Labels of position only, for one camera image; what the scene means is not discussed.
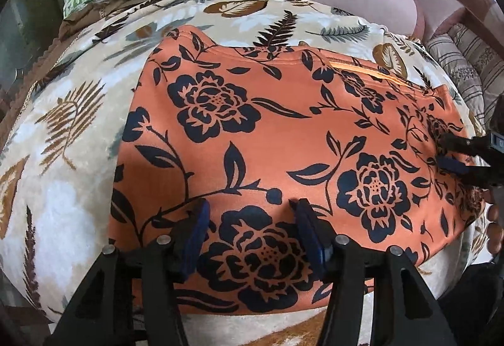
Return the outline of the right human hand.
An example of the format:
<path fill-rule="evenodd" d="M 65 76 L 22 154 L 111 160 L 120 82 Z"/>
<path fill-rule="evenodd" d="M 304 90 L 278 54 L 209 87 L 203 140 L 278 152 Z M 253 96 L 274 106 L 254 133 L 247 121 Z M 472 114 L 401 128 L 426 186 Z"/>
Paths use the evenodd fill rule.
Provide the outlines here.
<path fill-rule="evenodd" d="M 496 256 L 503 246 L 503 227 L 499 224 L 500 208 L 495 203 L 494 197 L 490 190 L 484 192 L 484 199 L 490 205 L 487 212 L 489 225 L 487 228 L 488 251 L 491 255 Z"/>

